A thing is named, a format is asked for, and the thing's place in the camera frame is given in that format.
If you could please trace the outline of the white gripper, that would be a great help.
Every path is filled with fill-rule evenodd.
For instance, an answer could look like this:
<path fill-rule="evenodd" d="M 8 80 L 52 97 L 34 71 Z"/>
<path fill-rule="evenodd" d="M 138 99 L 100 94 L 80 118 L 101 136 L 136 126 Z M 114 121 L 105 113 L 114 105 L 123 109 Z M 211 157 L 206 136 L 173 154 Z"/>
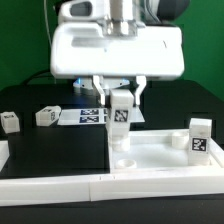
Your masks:
<path fill-rule="evenodd" d="M 111 37 L 94 23 L 64 23 L 54 33 L 50 68 L 57 78 L 93 76 L 102 106 L 106 95 L 101 76 L 137 76 L 134 98 L 139 106 L 146 77 L 172 80 L 184 72 L 182 33 L 177 27 L 148 26 L 134 37 Z"/>

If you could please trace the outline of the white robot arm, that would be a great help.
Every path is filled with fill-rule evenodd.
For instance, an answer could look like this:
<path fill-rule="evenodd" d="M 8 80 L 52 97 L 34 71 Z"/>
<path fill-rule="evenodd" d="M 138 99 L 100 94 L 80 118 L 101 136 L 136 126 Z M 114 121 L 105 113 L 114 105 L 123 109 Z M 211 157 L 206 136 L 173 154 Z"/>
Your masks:
<path fill-rule="evenodd" d="M 130 77 L 135 103 L 148 79 L 184 72 L 182 32 L 171 20 L 190 0 L 70 0 L 61 5 L 51 46 L 56 78 L 90 77 L 105 100 L 102 81 Z"/>

